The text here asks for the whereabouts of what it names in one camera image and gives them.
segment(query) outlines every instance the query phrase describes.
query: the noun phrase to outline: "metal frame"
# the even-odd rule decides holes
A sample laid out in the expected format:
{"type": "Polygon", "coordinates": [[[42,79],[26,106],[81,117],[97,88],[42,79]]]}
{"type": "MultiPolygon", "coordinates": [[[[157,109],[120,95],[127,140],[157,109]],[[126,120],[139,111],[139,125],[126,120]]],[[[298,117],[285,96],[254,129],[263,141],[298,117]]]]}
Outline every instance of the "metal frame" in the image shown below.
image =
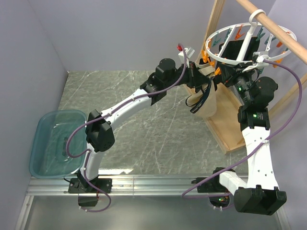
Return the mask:
{"type": "MultiPolygon", "coordinates": [[[[208,177],[211,174],[178,174],[178,175],[101,175],[99,178],[112,179],[112,191],[110,196],[180,196],[185,190],[192,186],[191,181],[197,177],[208,177]]],[[[238,175],[243,181],[247,182],[246,174],[238,175]]],[[[60,179],[36,179],[31,178],[24,204],[19,215],[15,230],[24,230],[32,202],[35,196],[77,196],[69,194],[69,183],[60,179]]],[[[95,194],[82,194],[83,196],[96,196],[95,194]]],[[[189,195],[199,194],[193,190],[189,195]]],[[[289,222],[283,207],[277,211],[277,216],[283,230],[289,229],[289,222]]]]}

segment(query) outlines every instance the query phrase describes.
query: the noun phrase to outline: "white wall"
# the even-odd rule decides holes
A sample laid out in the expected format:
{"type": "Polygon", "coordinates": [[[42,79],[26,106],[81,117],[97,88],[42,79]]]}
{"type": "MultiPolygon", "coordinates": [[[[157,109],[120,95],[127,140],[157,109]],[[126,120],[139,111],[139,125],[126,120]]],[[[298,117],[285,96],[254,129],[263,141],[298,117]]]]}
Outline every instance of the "white wall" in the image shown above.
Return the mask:
{"type": "MultiPolygon", "coordinates": [[[[149,70],[179,64],[178,42],[201,47],[213,0],[29,0],[68,70],[149,70]]],[[[253,0],[269,12],[275,0],[253,0]]],[[[227,0],[219,25],[247,22],[227,0]]]]}
{"type": "MultiPolygon", "coordinates": [[[[277,0],[269,17],[277,24],[292,30],[297,40],[307,47],[305,0],[277,0]]],[[[292,68],[299,77],[307,73],[307,66],[294,54],[284,58],[282,64],[292,68]]],[[[275,92],[274,105],[296,83],[294,77],[286,70],[267,67],[264,76],[272,77],[279,85],[275,92]]],[[[293,112],[297,98],[282,114],[271,120],[272,130],[279,128],[293,112]]],[[[304,91],[301,106],[289,126],[271,141],[274,172],[280,189],[287,192],[286,211],[292,229],[306,229],[307,216],[307,91],[304,91]]]]}
{"type": "Polygon", "coordinates": [[[30,4],[0,3],[1,229],[14,229],[29,183],[37,123],[56,110],[65,71],[30,4]]]}

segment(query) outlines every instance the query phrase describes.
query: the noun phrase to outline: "blue clothespin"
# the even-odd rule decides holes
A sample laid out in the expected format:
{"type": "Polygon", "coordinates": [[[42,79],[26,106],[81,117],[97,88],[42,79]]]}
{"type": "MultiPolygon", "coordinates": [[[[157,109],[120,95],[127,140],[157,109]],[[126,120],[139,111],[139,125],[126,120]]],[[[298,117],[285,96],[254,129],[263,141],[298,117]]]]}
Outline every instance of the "blue clothespin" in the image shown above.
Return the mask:
{"type": "Polygon", "coordinates": [[[269,38],[270,38],[270,36],[267,38],[267,40],[265,40],[265,42],[264,42],[264,44],[265,44],[265,45],[267,45],[267,44],[268,44],[268,42],[269,42],[269,38]]]}
{"type": "Polygon", "coordinates": [[[227,33],[226,33],[226,37],[224,39],[224,42],[226,42],[227,38],[228,38],[228,35],[230,34],[230,32],[232,31],[231,28],[228,29],[227,33]]]}
{"type": "Polygon", "coordinates": [[[265,33],[262,33],[262,31],[263,31],[263,26],[260,28],[260,30],[259,30],[259,32],[257,34],[256,41],[259,41],[265,35],[265,33]]]}
{"type": "Polygon", "coordinates": [[[212,47],[216,46],[216,45],[221,41],[221,39],[222,39],[222,38],[220,37],[219,40],[216,40],[216,38],[217,38],[217,35],[214,37],[214,41],[213,41],[212,47]]]}

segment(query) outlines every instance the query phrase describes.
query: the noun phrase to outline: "beige cloth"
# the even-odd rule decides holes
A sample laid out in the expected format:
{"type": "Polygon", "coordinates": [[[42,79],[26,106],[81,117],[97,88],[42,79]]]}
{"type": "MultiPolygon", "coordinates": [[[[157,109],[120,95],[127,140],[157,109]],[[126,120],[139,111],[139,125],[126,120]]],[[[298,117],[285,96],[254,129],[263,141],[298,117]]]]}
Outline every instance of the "beige cloth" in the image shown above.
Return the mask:
{"type": "MultiPolygon", "coordinates": [[[[201,53],[198,55],[197,60],[195,61],[195,65],[198,68],[201,68],[199,70],[199,72],[201,72],[203,75],[207,76],[210,73],[212,74],[211,76],[214,76],[214,72],[215,69],[210,66],[209,63],[204,64],[204,65],[199,65],[198,63],[200,62],[200,59],[202,58],[201,53]]],[[[208,87],[208,84],[203,84],[202,88],[204,90],[206,90],[208,87]]],[[[195,104],[197,101],[199,101],[199,99],[202,96],[202,92],[199,91],[196,94],[191,95],[188,99],[187,99],[187,105],[191,106],[193,104],[195,104]]],[[[207,98],[207,100],[205,101],[205,103],[203,104],[203,106],[199,109],[199,111],[197,111],[196,113],[194,113],[196,116],[202,117],[202,118],[208,118],[210,116],[213,116],[216,113],[216,96],[215,96],[215,89],[214,89],[214,84],[211,84],[211,89],[210,89],[210,93],[209,96],[207,98]]]]}

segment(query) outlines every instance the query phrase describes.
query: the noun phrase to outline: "orange clothespin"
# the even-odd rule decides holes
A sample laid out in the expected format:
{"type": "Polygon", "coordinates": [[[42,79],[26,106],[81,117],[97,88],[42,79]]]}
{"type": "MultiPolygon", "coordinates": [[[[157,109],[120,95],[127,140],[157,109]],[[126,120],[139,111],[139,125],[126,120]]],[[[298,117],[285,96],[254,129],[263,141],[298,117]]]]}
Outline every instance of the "orange clothespin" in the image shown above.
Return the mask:
{"type": "Polygon", "coordinates": [[[201,51],[203,63],[207,63],[208,61],[208,53],[204,50],[201,51]]]}
{"type": "Polygon", "coordinates": [[[209,62],[209,64],[211,65],[211,66],[214,66],[215,65],[215,61],[213,60],[213,61],[210,61],[210,59],[208,58],[208,62],[209,62]]]}
{"type": "Polygon", "coordinates": [[[216,71],[214,72],[215,75],[220,75],[221,73],[222,72],[220,68],[217,68],[216,71]]]}
{"type": "Polygon", "coordinates": [[[274,62],[280,64],[282,61],[283,61],[283,58],[281,58],[281,59],[279,59],[279,60],[277,60],[277,61],[274,61],[274,62]]]}
{"type": "Polygon", "coordinates": [[[282,44],[282,42],[279,42],[277,45],[276,45],[276,47],[281,47],[283,44],[282,44]]]}
{"type": "Polygon", "coordinates": [[[239,28],[239,30],[238,30],[238,32],[236,34],[235,40],[238,40],[240,37],[242,37],[245,34],[245,33],[240,34],[242,26],[243,25],[240,26],[240,28],[239,28]]]}

